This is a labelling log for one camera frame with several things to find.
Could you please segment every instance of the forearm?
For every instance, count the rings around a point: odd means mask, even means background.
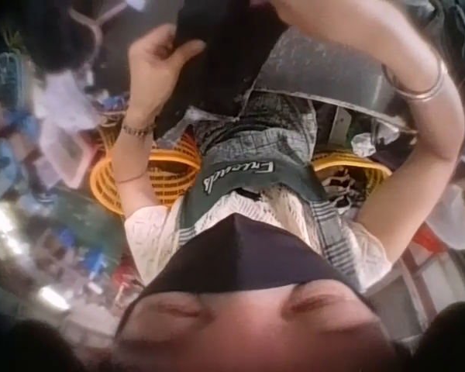
[[[398,81],[409,91],[427,91],[439,75],[437,55],[414,30],[411,23],[394,6],[388,5],[380,48],[374,57],[386,64]],[[417,146],[438,158],[455,161],[465,134],[465,114],[456,86],[446,76],[439,94],[427,102],[411,102],[418,130]]]
[[[131,128],[143,129],[148,120],[128,113],[124,124]],[[112,149],[112,168],[116,182],[131,181],[146,174],[152,145],[152,135],[139,138],[121,130]]]

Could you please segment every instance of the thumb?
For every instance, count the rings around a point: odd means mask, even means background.
[[[167,59],[170,64],[180,70],[191,58],[199,55],[205,48],[205,42],[192,40],[178,47]]]

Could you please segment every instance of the silver bangle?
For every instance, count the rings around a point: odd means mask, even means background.
[[[437,65],[438,65],[439,75],[434,85],[427,91],[418,92],[418,91],[404,90],[403,88],[401,88],[400,83],[398,82],[398,79],[389,71],[387,66],[383,66],[384,76],[386,77],[387,82],[403,98],[409,101],[415,101],[415,102],[430,101],[432,98],[436,97],[439,94],[439,92],[441,91],[441,88],[443,87],[445,77],[448,74],[448,67],[444,63],[443,59],[439,55],[436,55],[436,56],[437,56]]]

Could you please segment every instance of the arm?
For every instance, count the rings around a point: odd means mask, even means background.
[[[386,64],[410,91],[430,89],[436,55],[406,17],[382,0],[273,0],[282,19],[308,35],[346,44]],[[376,236],[395,262],[425,221],[456,166],[465,118],[448,76],[428,102],[411,104],[418,142],[406,163],[362,207],[357,221]]]
[[[174,34],[174,26],[163,25],[129,48],[129,107],[112,149],[114,178],[126,218],[138,209],[160,204],[146,171],[153,144],[151,129],[171,96],[182,67],[205,47],[202,41],[194,40],[171,52]],[[135,136],[125,127],[146,130],[148,135]]]

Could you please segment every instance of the short sleeve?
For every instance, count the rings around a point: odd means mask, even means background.
[[[145,207],[124,222],[129,249],[144,284],[162,269],[160,255],[174,250],[175,214],[174,207]]]
[[[362,291],[366,291],[386,276],[393,265],[387,258],[379,239],[370,234],[361,224],[343,220],[343,228],[350,238],[360,287]]]

